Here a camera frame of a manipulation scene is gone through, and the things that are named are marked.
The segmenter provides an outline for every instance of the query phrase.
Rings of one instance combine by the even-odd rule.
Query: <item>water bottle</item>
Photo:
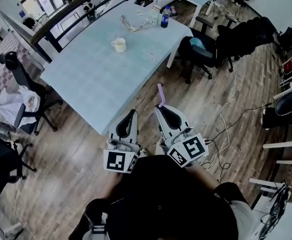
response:
[[[166,8],[162,11],[162,18],[161,18],[161,23],[160,23],[160,26],[162,28],[167,28],[168,19],[170,18],[170,15],[171,15],[170,7],[166,5]]]

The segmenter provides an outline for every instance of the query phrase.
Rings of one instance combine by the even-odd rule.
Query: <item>black shirt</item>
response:
[[[95,225],[102,212],[108,214],[110,240],[238,239],[229,205],[234,200],[245,202],[238,187],[228,182],[212,193],[166,155],[139,158],[114,192],[111,200],[93,200],[85,212]],[[85,220],[81,219],[70,240],[81,240],[89,230]]]

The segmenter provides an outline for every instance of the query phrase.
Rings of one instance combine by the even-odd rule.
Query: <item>black office chair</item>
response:
[[[27,17],[22,21],[22,24],[32,30],[36,24],[36,21],[32,17]]]
[[[285,33],[279,32],[277,40],[279,43],[274,41],[277,46],[276,53],[286,56],[292,50],[292,27],[288,27]]]
[[[32,147],[32,144],[26,144],[20,154],[17,151],[18,140],[14,141],[13,148],[10,142],[6,142],[0,139],[0,194],[2,193],[4,187],[7,183],[14,184],[20,178],[23,180],[26,179],[26,176],[23,175],[23,167],[36,172],[35,168],[31,168],[26,164],[22,157],[25,154],[25,151],[28,147]],[[11,172],[16,170],[16,175],[11,176]]]
[[[29,74],[25,71],[23,65],[18,60],[16,52],[10,51],[6,54],[2,53],[0,55],[0,63],[6,65],[6,68],[12,72],[16,82],[20,86],[26,86],[29,90],[37,93],[40,97],[39,108],[36,112],[26,112],[26,106],[24,104],[20,106],[19,112],[14,122],[14,127],[17,128],[20,125],[22,118],[34,117],[36,118],[36,122],[22,125],[20,128],[24,130],[24,132],[26,132],[27,134],[32,134],[32,132],[34,132],[37,136],[39,134],[39,132],[37,131],[37,127],[40,119],[43,118],[52,128],[53,132],[56,132],[57,128],[47,118],[47,116],[45,115],[45,111],[55,104],[62,105],[63,101],[61,99],[57,99],[51,103],[46,103],[47,95],[49,94],[49,92],[45,89],[44,86],[33,81],[30,78]]]
[[[212,28],[213,24],[199,16],[196,17],[196,20],[203,24],[202,30],[198,31],[193,28],[190,30],[193,37],[201,40],[205,49],[191,45],[191,36],[182,39],[178,48],[181,58],[177,57],[177,59],[191,61],[188,72],[183,72],[186,83],[191,82],[190,78],[195,64],[208,73],[209,79],[212,79],[212,74],[205,66],[218,67],[227,58],[230,64],[229,72],[233,72],[232,57],[238,60],[244,55],[251,54],[256,47],[274,41],[273,34],[276,29],[266,17],[250,19],[234,28],[230,28],[230,26],[237,21],[228,15],[226,18],[229,20],[227,26],[219,25],[217,27],[219,36],[214,40],[205,34],[207,27]]]

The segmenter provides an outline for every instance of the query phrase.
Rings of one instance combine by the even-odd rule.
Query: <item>cup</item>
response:
[[[116,38],[114,41],[111,41],[111,45],[115,47],[116,52],[123,53],[126,51],[126,41],[124,38]]]

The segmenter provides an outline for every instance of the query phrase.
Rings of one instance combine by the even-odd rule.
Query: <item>chair leg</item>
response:
[[[186,73],[186,76],[185,76],[185,83],[186,84],[190,84],[191,83],[191,76],[192,76],[194,65],[195,65],[194,62],[190,63],[190,67],[189,67],[188,72]]]
[[[208,79],[213,79],[212,73],[204,65],[201,68],[208,74]]]
[[[45,105],[43,107],[43,110],[46,111],[47,109],[49,109],[50,107],[54,106],[55,104],[59,104],[60,106],[63,105],[63,101],[61,99],[57,99],[51,103],[48,103],[47,105]]]
[[[42,115],[42,118],[44,118],[44,120],[47,122],[50,128],[52,128],[53,132],[57,131],[57,128],[51,123],[51,121],[48,119],[48,117],[45,114]]]
[[[30,167],[27,163],[25,163],[24,161],[21,161],[22,166],[26,167],[27,169],[31,170],[32,172],[37,172],[36,168],[32,168]]]
[[[40,123],[40,121],[38,120],[38,121],[36,122],[35,127],[34,127],[34,130],[33,130],[35,136],[38,136],[38,134],[40,134],[40,132],[37,130],[37,127],[38,127],[38,124],[39,124],[39,123]]]
[[[20,154],[18,155],[19,158],[22,158],[22,157],[23,157],[23,155],[25,154],[25,151],[26,151],[27,148],[28,148],[28,144],[25,145],[25,146],[22,148],[22,151],[21,151]]]
[[[233,72],[234,71],[234,67],[233,67],[233,62],[232,62],[232,58],[231,57],[228,57],[228,62],[230,64],[230,69],[229,72]]]

